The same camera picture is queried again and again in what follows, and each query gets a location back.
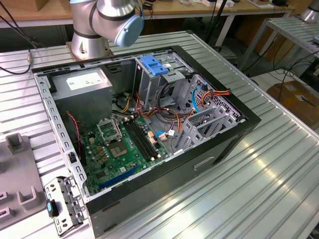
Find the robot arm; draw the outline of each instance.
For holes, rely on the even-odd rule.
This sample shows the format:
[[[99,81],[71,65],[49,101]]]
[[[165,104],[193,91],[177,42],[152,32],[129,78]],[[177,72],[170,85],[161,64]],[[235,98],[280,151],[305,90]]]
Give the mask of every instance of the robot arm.
[[[300,14],[299,18],[303,21],[312,23],[316,22],[319,15],[319,0],[313,0],[309,7]]]
[[[79,59],[108,55],[107,40],[121,47],[132,45],[143,29],[134,0],[71,0],[74,35],[72,53]]]

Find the slotted aluminum surface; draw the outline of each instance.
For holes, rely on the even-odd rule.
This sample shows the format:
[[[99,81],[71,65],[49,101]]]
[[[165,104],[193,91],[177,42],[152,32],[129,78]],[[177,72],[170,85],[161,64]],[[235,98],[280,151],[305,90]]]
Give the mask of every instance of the slotted aluminum surface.
[[[309,53],[319,51],[319,44],[313,41],[319,35],[319,22],[306,23],[297,17],[271,18],[267,25],[302,47]]]
[[[213,169],[101,238],[306,238],[319,221],[319,137],[241,72],[186,32],[142,36],[115,54],[180,45],[262,121]],[[73,61],[65,46],[34,50],[35,66]],[[1,66],[26,69],[27,51],[0,53]],[[31,73],[0,71],[0,139],[28,135],[43,184],[65,168]],[[58,238],[47,211],[0,238]],[[66,238],[92,238],[88,223]]]

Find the ram slot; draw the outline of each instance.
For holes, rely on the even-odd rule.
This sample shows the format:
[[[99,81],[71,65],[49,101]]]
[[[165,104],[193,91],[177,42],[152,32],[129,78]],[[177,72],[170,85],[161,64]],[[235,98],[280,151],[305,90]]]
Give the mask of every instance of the ram slot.
[[[124,127],[147,162],[151,161],[151,158],[156,158],[157,153],[135,122],[125,122]]]

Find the cardboard box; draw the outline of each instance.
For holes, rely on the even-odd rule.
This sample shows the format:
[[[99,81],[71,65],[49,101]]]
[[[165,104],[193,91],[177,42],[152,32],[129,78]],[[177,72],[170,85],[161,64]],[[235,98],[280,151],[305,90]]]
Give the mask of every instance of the cardboard box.
[[[280,85],[275,84],[267,90],[278,99]],[[319,127],[319,98],[298,81],[285,82],[280,103],[313,130]]]
[[[39,11],[48,0],[1,0],[5,6],[21,8],[29,11]]]

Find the green motherboard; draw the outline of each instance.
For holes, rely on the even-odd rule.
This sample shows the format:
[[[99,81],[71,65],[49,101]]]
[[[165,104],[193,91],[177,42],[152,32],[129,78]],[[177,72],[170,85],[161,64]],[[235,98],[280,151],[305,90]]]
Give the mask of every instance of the green motherboard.
[[[147,133],[151,130],[144,119],[138,117],[134,122],[143,133],[143,137],[150,140]],[[86,155],[86,165],[83,167],[87,175],[86,186],[90,195],[100,192],[101,185],[111,186],[120,181],[119,178],[122,180],[141,172],[168,157],[164,147],[160,143],[156,143],[156,145],[152,144],[152,148],[158,157],[151,160],[144,158],[124,124],[123,122],[118,124],[122,139],[120,141],[113,140],[108,145],[105,144],[101,132],[104,138],[115,134],[116,131],[111,124],[101,127],[101,132],[96,127],[96,129],[81,135]]]

